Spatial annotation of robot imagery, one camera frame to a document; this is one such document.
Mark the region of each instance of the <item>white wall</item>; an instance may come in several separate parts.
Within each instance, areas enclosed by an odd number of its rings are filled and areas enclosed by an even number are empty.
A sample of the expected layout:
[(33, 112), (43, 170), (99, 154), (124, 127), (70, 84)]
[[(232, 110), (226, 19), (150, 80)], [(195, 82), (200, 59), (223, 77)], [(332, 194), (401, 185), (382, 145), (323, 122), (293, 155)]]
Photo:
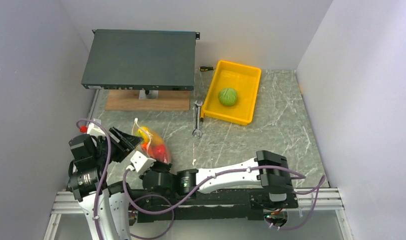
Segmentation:
[(93, 98), (87, 57), (58, 0), (0, 0), (0, 240), (44, 237)]
[(92, 29), (201, 32), (196, 66), (220, 59), (296, 69), (332, 0), (61, 0), (88, 49)]
[(355, 239), (406, 240), (406, 0), (334, 0), (297, 78)]

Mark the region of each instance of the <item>green cabbage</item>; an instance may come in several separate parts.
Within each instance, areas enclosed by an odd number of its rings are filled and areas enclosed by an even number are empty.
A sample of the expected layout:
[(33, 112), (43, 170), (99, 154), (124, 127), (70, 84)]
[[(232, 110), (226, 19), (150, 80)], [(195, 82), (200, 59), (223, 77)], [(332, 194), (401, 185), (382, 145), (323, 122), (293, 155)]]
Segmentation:
[(231, 87), (222, 89), (217, 96), (220, 103), (227, 107), (234, 106), (238, 100), (237, 91)]

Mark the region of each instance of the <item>wooden board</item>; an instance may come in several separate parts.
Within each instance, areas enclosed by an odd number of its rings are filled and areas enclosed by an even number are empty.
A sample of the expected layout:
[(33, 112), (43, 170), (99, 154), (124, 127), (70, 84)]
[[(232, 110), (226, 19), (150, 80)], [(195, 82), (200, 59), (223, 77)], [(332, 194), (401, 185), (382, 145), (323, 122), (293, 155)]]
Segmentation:
[(159, 91), (157, 99), (139, 99), (139, 90), (110, 90), (107, 111), (188, 111), (189, 91)]

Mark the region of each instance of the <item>screwdriver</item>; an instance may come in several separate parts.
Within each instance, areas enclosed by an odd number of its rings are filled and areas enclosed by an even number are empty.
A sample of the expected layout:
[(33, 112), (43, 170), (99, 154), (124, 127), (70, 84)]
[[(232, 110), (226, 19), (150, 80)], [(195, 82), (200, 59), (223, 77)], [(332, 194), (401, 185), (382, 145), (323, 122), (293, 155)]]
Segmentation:
[(206, 72), (206, 71), (213, 71), (214, 68), (212, 66), (201, 66), (200, 67), (200, 72)]

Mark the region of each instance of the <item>gray marble table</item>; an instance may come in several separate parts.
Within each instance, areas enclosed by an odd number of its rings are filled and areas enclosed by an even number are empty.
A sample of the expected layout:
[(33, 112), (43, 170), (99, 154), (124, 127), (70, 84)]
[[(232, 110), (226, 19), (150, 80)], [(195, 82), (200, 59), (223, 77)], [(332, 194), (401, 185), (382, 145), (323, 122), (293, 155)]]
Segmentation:
[[(134, 118), (138, 118), (140, 125), (150, 127), (164, 139), (172, 153), (172, 172), (224, 167), (253, 158), (258, 150), (268, 150), (286, 156), (290, 169), (307, 176), (294, 180), (296, 188), (316, 186), (325, 172), (293, 71), (262, 71), (252, 123), (241, 126), (206, 117), (201, 127), (203, 136), (198, 139), (191, 136), (194, 101), (206, 98), (212, 77), (213, 71), (196, 70), (189, 111), (105, 111), (108, 91), (102, 90), (94, 117), (105, 127), (126, 133), (131, 132)], [(113, 162), (108, 184), (120, 181), (128, 164), (127, 160)], [(142, 188), (137, 175), (130, 173), (127, 180), (132, 188)]]

